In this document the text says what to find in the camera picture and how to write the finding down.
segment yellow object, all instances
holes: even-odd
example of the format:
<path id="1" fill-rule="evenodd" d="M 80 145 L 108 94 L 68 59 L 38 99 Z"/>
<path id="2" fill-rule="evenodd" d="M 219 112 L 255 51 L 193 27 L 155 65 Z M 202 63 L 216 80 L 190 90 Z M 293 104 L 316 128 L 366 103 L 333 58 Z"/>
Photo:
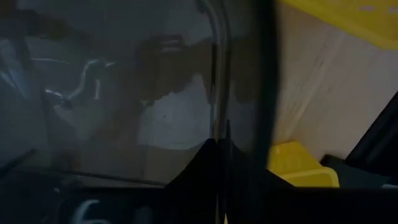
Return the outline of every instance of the yellow object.
<path id="1" fill-rule="evenodd" d="M 282 0 L 374 45 L 398 49 L 398 0 Z"/>
<path id="2" fill-rule="evenodd" d="M 271 147 L 267 168 L 296 187 L 339 187 L 336 172 L 323 167 L 299 142 Z"/>

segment wooden surface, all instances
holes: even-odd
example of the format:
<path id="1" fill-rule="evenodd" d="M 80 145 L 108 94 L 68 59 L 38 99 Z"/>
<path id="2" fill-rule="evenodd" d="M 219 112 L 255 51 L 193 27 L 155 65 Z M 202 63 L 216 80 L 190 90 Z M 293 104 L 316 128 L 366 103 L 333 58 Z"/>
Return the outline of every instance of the wooden surface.
<path id="1" fill-rule="evenodd" d="M 398 90 L 398 51 L 278 5 L 282 80 L 274 143 L 345 158 Z"/>

